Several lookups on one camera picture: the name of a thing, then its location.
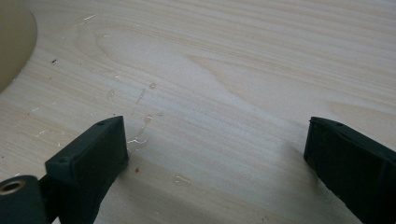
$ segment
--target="metal grommet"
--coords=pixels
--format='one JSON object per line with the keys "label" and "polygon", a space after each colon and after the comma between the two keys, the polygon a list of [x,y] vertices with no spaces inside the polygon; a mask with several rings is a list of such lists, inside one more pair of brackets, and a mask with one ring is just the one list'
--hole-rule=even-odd
{"label": "metal grommet", "polygon": [[24,180],[14,180],[0,186],[0,195],[8,195],[18,191],[26,185]]}

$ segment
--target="wood grain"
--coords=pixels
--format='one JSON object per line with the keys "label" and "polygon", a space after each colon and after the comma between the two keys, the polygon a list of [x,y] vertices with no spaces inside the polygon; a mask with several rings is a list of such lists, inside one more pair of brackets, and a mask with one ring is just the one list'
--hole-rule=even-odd
{"label": "wood grain", "polygon": [[318,116],[396,148],[395,2],[24,3],[38,39],[0,94],[1,179],[123,115],[140,143],[95,223],[360,223],[304,144]]}

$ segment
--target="wooden board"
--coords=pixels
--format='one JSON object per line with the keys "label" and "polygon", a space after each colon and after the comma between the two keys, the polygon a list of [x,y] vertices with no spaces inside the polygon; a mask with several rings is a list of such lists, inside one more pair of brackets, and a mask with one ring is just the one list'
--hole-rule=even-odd
{"label": "wooden board", "polygon": [[0,94],[0,178],[125,118],[96,223],[360,223],[303,159],[311,116],[396,148],[392,1],[25,1],[33,56]]}

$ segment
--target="clamp jaw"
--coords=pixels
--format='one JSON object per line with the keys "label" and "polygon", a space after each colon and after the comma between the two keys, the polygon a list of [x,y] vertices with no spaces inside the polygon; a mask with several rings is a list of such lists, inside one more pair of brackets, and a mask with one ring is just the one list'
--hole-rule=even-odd
{"label": "clamp jaw", "polygon": [[1,223],[93,223],[128,160],[123,117],[100,121],[46,161],[40,180],[20,175],[0,183]]}
{"label": "clamp jaw", "polygon": [[363,223],[396,221],[396,153],[345,124],[311,118],[304,159]]}

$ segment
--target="round beige object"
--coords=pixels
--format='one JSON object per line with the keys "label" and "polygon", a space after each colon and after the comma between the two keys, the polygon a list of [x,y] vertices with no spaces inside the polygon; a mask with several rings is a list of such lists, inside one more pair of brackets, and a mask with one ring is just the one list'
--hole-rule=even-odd
{"label": "round beige object", "polygon": [[0,0],[0,92],[26,64],[37,39],[32,13],[20,0]]}

